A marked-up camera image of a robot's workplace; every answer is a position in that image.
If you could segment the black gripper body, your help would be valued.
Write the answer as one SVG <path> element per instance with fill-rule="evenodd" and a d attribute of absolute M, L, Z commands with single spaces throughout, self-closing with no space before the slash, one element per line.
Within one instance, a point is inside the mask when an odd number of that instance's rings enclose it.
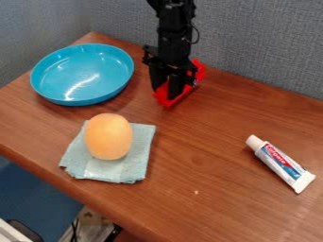
<path fill-rule="evenodd" d="M 147 0 L 158 17 L 158 46 L 144 46 L 143 63 L 150 69 L 196 70 L 190 60 L 196 17 L 195 0 Z"/>

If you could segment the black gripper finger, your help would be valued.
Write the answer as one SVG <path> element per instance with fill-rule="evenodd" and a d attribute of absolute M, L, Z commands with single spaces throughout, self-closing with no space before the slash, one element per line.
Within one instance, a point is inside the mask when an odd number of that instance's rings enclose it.
<path fill-rule="evenodd" d="M 182 95 L 187 81 L 188 81 L 188 76 L 184 70 L 178 69 L 175 72 L 171 73 L 168 100 L 174 100 L 179 95 Z"/>
<path fill-rule="evenodd" d="M 168 78 L 168 69 L 160 62 L 150 65 L 150 82 L 154 91 L 166 83 Z"/>

